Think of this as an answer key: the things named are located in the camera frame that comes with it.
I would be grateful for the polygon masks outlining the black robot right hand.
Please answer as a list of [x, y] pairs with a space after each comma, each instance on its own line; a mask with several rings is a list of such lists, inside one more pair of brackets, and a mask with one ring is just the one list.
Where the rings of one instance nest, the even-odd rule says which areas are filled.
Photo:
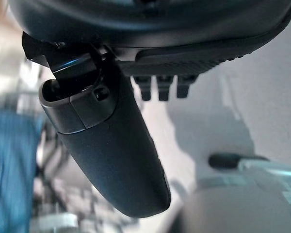
[[250, 54], [291, 20], [291, 0], [11, 0], [28, 60], [54, 79], [39, 89], [53, 127], [94, 187], [120, 212], [159, 214], [171, 194], [131, 79], [168, 100], [197, 77]]

